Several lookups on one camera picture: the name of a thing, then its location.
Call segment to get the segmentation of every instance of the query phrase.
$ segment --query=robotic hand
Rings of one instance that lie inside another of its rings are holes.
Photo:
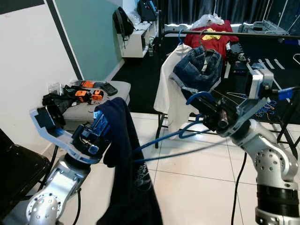
[[[298,163],[292,153],[282,149],[274,135],[249,118],[267,103],[273,74],[252,70],[248,99],[236,108],[225,99],[209,101],[195,98],[191,104],[203,113],[203,124],[222,137],[231,137],[251,158],[257,171],[255,220],[260,225],[300,225],[298,184],[294,176]]]
[[[300,225],[298,170],[296,158],[280,148],[275,137],[255,120],[249,118],[267,103],[273,74],[268,70],[250,71],[248,99],[230,107],[225,99],[214,102],[200,96],[191,105],[204,115],[203,124],[222,137],[231,137],[251,158],[257,170],[257,199],[255,220],[260,225]],[[81,186],[109,146],[109,124],[98,111],[94,123],[80,125],[74,134],[62,129],[64,119],[55,106],[30,112],[42,137],[67,151],[50,173],[46,186],[30,200],[26,216],[30,225],[54,225],[65,204]]]

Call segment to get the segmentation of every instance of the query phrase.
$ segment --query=gray stool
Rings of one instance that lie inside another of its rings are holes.
[[[112,100],[114,98],[120,97],[124,99],[124,101],[129,104],[130,97],[129,97],[129,91],[130,91],[130,84],[122,81],[110,81],[109,82],[113,87],[118,89],[118,93],[112,96],[108,96],[104,92],[104,98],[100,102],[103,104],[107,100]],[[67,131],[75,131],[76,128],[85,122],[92,123],[94,121],[94,109],[97,105],[89,105],[88,103],[81,103],[76,106],[72,106],[68,108],[64,113],[63,117],[66,121],[66,125],[64,126],[64,129]]]

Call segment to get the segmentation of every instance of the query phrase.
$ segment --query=backpack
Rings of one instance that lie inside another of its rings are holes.
[[[122,7],[118,7],[118,9],[114,11],[112,19],[114,21],[116,31],[118,34],[122,35],[125,45],[125,36],[129,36],[130,34],[132,34],[135,27]]]
[[[142,21],[156,21],[156,9],[152,1],[140,0],[137,3],[137,12]]]

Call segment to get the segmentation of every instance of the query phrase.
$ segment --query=denim jacket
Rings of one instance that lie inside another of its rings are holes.
[[[211,91],[220,83],[222,57],[215,50],[204,51],[202,46],[191,49],[175,66],[170,79],[191,94]]]

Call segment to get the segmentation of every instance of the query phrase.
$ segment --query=white shelf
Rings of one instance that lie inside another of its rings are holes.
[[[150,36],[157,35],[155,23],[139,23],[135,26],[134,32],[125,37],[125,43],[121,34],[118,34],[118,41],[123,58],[143,58],[148,51]],[[143,49],[142,37],[145,39],[146,47]]]

